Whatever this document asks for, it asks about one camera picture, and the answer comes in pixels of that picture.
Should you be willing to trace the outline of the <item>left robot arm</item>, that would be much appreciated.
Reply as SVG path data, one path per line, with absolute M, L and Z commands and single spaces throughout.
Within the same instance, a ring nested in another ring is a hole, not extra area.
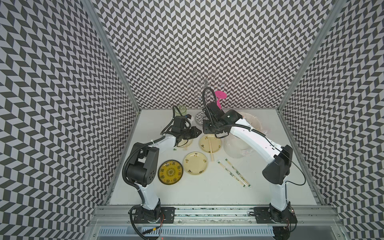
M 182 140 L 196 139 L 201 134 L 202 130 L 195 126 L 186 129 L 172 127 L 170 131 L 161 132 L 161 137 L 156 140 L 134 144 L 123 165 L 122 178 L 137 190 L 141 198 L 141 204 L 135 208 L 136 215 L 149 223 L 161 219 L 161 200 L 150 187 L 157 175 L 159 155 L 176 147 Z

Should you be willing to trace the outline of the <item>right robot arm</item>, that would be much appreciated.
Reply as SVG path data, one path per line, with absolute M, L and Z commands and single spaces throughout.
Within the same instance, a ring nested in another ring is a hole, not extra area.
M 286 178 L 292 166 L 293 149 L 289 145 L 273 143 L 266 135 L 253 128 L 244 117 L 235 110 L 226 113 L 204 109 L 203 120 L 205 134 L 232 134 L 248 144 L 266 161 L 262 174 L 270 184 L 271 201 L 269 215 L 272 222 L 296 224 L 298 222 L 287 198 Z

